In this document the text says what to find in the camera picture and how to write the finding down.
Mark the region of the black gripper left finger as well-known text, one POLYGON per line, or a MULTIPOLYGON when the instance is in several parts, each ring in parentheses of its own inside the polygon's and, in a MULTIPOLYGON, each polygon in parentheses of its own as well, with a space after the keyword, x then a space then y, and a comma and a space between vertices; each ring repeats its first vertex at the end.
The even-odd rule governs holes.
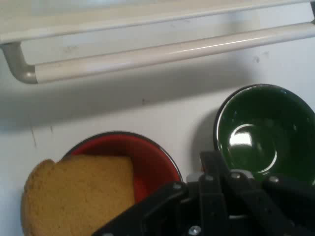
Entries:
POLYGON ((202 152, 196 181, 174 181, 135 204, 95 236, 224 236, 226 204, 221 189, 225 163, 218 151, 202 152))

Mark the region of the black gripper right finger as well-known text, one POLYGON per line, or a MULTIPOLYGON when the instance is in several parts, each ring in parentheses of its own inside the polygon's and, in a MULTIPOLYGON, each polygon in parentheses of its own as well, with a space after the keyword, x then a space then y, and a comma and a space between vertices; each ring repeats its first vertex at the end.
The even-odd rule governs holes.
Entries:
POLYGON ((262 182, 241 172, 221 174, 227 211, 223 236, 313 236, 315 234, 315 189, 284 176, 262 182))

